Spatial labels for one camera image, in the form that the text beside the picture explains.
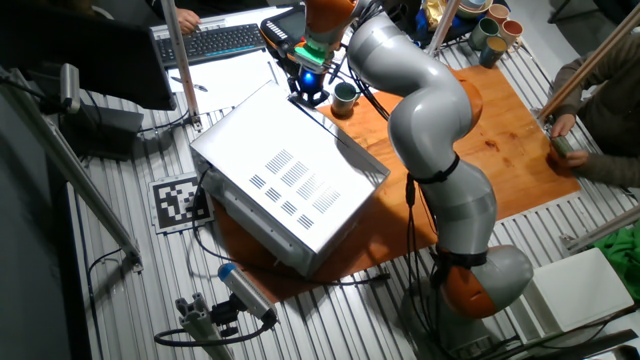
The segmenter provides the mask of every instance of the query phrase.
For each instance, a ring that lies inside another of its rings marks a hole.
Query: metal grating floor
[[[454,69],[478,62],[466,43],[449,44],[440,59]],[[271,62],[274,79],[286,87],[284,74]],[[548,77],[523,47],[507,54],[499,65],[524,104],[541,108],[547,101]],[[179,106],[173,112],[148,111],[128,101],[95,94],[101,106],[140,112],[143,128],[166,124],[186,111],[186,101],[178,94]],[[215,124],[231,109],[203,117],[204,128]],[[174,300],[190,299],[202,292],[209,305],[226,301],[229,291],[216,279],[220,261],[205,255],[194,241],[191,230],[156,235],[152,230],[148,204],[148,184],[160,178],[194,171],[189,143],[196,137],[190,125],[172,130],[149,131],[139,136],[129,161],[93,159],[87,172],[102,195],[139,242],[144,271],[135,274],[121,268],[117,254],[96,266],[91,274],[97,307],[97,324],[91,317],[87,279],[82,276],[85,309],[93,358],[101,358],[97,332],[106,359],[206,359],[201,349],[173,349],[156,346],[153,335],[178,328]],[[570,140],[584,149],[596,151],[596,145],[581,123]],[[522,249],[534,266],[562,259],[565,254],[558,236],[575,237],[635,205],[620,189],[580,180],[583,190],[576,196],[548,204],[496,224],[491,245],[513,244]],[[117,249],[116,243],[98,223],[79,196],[70,188],[74,236],[80,267]],[[226,255],[223,242],[209,226],[201,228],[206,246]],[[431,265],[426,250],[421,251],[420,276]],[[257,339],[230,346],[236,359],[412,359],[414,344],[399,320],[399,305],[407,287],[407,266],[397,258],[378,267],[354,274],[345,281],[366,279],[382,269],[392,275],[384,285],[318,287],[276,305],[280,324]],[[490,331],[501,339],[515,335],[509,317],[503,311],[486,319]],[[241,334],[257,330],[259,324],[241,314]]]

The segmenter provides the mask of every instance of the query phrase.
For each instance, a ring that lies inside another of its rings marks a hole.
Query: white box
[[[539,324],[547,336],[573,330],[634,304],[599,249],[535,269],[523,296],[527,304],[524,308],[535,316],[531,323]],[[521,310],[514,313],[522,315]]]
[[[273,82],[193,141],[203,188],[280,261],[311,276],[390,171]]]

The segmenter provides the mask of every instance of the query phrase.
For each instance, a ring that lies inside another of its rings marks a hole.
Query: keyboard
[[[190,65],[238,56],[266,46],[257,24],[198,31],[183,39]],[[164,67],[178,66],[171,39],[158,39],[156,43]]]

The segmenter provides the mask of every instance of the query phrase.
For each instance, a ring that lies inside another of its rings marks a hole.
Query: wooden table
[[[454,144],[454,149],[462,159],[482,169],[491,181],[498,202],[498,219],[580,190],[571,173],[558,174],[549,166],[548,138],[499,70],[475,66],[457,72],[457,76],[479,90],[484,105],[480,122]],[[377,93],[376,98],[389,112],[401,100],[386,93]],[[366,99],[358,101],[353,116],[347,120],[335,119],[328,107],[319,110],[391,170],[356,228],[314,276],[316,280],[334,281],[407,253],[407,171],[389,142],[387,123]],[[416,200],[414,210],[418,247],[433,244],[437,237],[420,200]],[[216,215],[234,259],[272,268],[276,263],[273,255],[224,211],[217,211]],[[297,275],[283,265],[274,270]],[[274,301],[317,286],[251,269],[246,272]]]

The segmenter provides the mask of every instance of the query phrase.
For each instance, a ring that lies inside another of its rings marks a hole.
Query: green object
[[[317,63],[318,66],[322,66],[322,63],[324,63],[325,54],[322,51],[314,50],[307,45],[297,47],[294,51],[305,59]]]
[[[640,221],[593,244],[602,251],[634,301],[640,302]]]
[[[567,157],[568,153],[573,151],[571,145],[569,144],[569,141],[564,136],[558,136],[551,139],[551,143],[553,144],[553,148],[556,149],[558,155],[560,155],[563,159]]]

